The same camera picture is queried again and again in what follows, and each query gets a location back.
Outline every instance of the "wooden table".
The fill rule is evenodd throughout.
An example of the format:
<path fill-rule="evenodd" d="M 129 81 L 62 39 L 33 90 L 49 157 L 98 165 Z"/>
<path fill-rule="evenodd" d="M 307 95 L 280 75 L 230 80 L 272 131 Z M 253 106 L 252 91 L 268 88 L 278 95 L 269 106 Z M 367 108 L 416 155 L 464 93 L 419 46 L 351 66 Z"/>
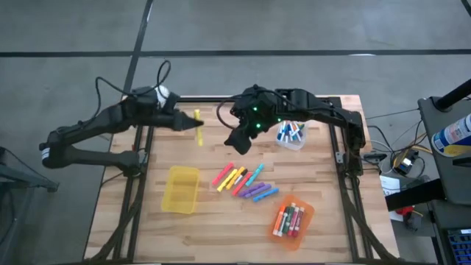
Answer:
<path fill-rule="evenodd" d="M 359 96 L 341 96 L 341 101 L 343 108 L 363 114 Z M 134 262 L 351 261 L 328 126 L 309 121 L 308 140 L 299 152 L 279 147 L 275 143 L 277 130 L 272 128 L 252 141 L 252 148 L 246 155 L 239 155 L 223 144 L 230 130 L 217 120 L 216 106 L 216 103 L 179 105 L 188 115 L 193 115 L 196 108 L 201 110 L 201 118 L 205 121 L 202 127 L 204 146 L 197 146 L 195 130 L 155 130 Z M 228 123 L 236 124 L 229 109 L 230 105 L 222 108 L 222 117 Z M 369 140 L 366 122 L 364 124 Z M 135 130 L 114 135 L 111 151 L 130 149 L 134 137 Z M 370 149 L 370 142 L 367 142 L 364 151 Z M 219 193 L 210 182 L 230 161 L 236 167 L 245 166 L 250 171 L 264 163 L 257 180 L 280 188 L 280 193 L 256 203 L 235 198 L 226 190 Z M 169 168 L 174 165 L 200 170 L 196 212 L 191 215 L 165 213 L 160 209 Z M 117 173 L 118 169 L 107 169 L 104 180 Z M 102 187 L 85 258 L 97 253 L 116 228 L 125 183 L 126 179 L 119 177 Z M 378 173 L 365 171 L 360 188 L 368 225 L 388 251 L 398 256 Z M 266 234 L 280 201 L 287 194 L 310 203 L 316 211 L 304 241 L 295 252 L 271 242 Z M 361 251 L 358 228 L 355 234 Z M 126 254 L 126 243 L 127 240 L 122 255 Z"/>

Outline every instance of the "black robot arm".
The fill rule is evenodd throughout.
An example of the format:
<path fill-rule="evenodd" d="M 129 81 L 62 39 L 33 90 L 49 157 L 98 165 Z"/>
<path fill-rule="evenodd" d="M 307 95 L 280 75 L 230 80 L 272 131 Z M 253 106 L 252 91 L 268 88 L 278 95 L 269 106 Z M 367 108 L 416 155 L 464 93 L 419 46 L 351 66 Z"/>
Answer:
<path fill-rule="evenodd" d="M 257 138 L 282 120 L 316 120 L 333 124 L 345 131 L 345 170 L 362 174 L 360 149 L 365 145 L 361 114 L 317 99 L 303 89 L 276 89 L 270 91 L 254 85 L 236 97 L 230 113 L 239 119 L 239 125 L 224 142 L 245 154 L 251 147 L 250 139 Z"/>
<path fill-rule="evenodd" d="M 141 170 L 137 150 L 119 154 L 93 152 L 77 149 L 72 144 L 102 133 L 120 133 L 130 126 L 166 127 L 180 131 L 203 125 L 202 121 L 190 118 L 174 108 L 179 99 L 174 93 L 167 93 L 167 96 L 160 93 L 157 96 L 157 91 L 149 91 L 149 88 L 139 88 L 133 93 L 134 96 L 128 96 L 118 104 L 107 107 L 90 120 L 70 127 L 59 127 L 50 132 L 47 142 L 39 146 L 43 153 L 43 165 L 50 169 L 63 168 L 73 163 L 116 166 L 125 176 L 135 176 Z"/>

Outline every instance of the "spray can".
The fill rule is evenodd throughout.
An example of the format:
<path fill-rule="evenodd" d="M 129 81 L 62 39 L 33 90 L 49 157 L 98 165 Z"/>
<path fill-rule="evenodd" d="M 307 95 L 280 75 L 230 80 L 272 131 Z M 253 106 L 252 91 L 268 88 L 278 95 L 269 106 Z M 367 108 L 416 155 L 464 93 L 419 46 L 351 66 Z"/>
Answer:
<path fill-rule="evenodd" d="M 433 135 L 433 148 L 448 157 L 471 152 L 471 114 Z"/>

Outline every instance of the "yellow crayon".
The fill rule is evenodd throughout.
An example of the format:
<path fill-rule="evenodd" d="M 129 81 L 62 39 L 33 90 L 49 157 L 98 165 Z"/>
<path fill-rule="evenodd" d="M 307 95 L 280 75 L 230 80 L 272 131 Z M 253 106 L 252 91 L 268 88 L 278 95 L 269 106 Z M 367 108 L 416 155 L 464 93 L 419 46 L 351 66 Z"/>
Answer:
<path fill-rule="evenodd" d="M 229 176 L 226 177 L 226 179 L 219 185 L 218 191 L 221 192 L 224 186 L 234 177 L 234 175 L 237 173 L 237 169 L 234 169 Z"/>
<path fill-rule="evenodd" d="M 198 121 L 200 120 L 198 109 L 194 110 L 194 118 Z M 196 128 L 196 139 L 198 140 L 198 146 L 203 146 L 203 135 L 200 126 Z"/>
<path fill-rule="evenodd" d="M 244 170 L 245 168 L 243 166 L 241 166 L 241 168 L 238 169 L 237 173 L 235 173 L 232 180 L 230 180 L 230 182 L 227 184 L 226 189 L 230 189 L 234 185 L 234 182 L 237 180 L 238 176 L 240 176 Z"/>

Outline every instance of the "yellow container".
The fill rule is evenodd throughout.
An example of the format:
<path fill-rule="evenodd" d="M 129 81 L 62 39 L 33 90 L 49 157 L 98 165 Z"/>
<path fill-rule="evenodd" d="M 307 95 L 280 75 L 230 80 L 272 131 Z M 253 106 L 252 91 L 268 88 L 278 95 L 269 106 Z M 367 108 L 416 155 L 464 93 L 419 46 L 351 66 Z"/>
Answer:
<path fill-rule="evenodd" d="M 199 170 L 187 166 L 172 166 L 162 199 L 162 211 L 194 212 L 198 194 Z"/>

